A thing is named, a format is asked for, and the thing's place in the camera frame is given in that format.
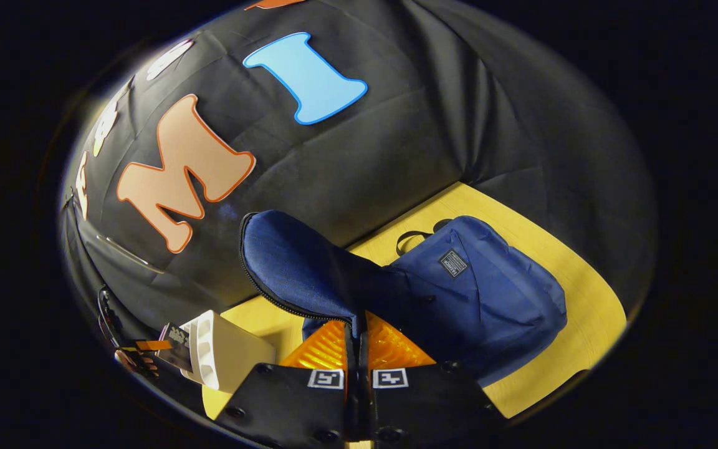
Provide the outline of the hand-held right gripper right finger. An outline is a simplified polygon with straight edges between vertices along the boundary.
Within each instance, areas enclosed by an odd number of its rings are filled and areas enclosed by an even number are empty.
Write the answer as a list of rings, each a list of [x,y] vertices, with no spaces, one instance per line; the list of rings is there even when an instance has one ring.
[[[371,446],[496,446],[507,418],[461,364],[438,363],[393,325],[365,317]]]

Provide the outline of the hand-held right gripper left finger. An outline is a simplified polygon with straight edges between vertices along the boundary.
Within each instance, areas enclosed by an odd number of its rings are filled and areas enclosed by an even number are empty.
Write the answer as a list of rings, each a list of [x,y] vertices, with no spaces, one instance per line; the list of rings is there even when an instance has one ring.
[[[214,421],[259,447],[347,447],[355,394],[352,333],[323,324],[282,363],[258,363]]]

